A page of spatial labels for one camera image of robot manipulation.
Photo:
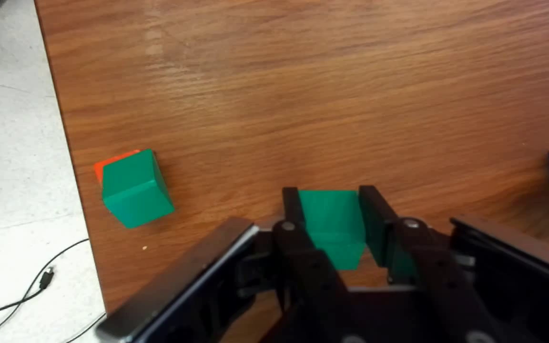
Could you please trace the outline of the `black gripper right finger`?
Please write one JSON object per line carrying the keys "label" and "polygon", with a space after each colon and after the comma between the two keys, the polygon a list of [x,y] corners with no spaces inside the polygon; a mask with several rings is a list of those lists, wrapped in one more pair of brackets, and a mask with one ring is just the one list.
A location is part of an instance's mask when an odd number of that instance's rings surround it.
{"label": "black gripper right finger", "polygon": [[479,297],[454,253],[422,219],[401,217],[372,185],[359,189],[366,244],[393,282],[418,286],[448,343],[479,331]]}

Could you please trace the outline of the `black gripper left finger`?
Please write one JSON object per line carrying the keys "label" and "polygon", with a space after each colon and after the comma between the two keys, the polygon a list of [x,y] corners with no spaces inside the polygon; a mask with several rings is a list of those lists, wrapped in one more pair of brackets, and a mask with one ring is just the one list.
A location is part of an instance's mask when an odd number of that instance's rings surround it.
{"label": "black gripper left finger", "polygon": [[271,328],[273,343],[345,343],[357,339],[349,293],[322,249],[305,230],[296,187],[282,189],[284,219],[273,229],[277,295],[282,316]]}

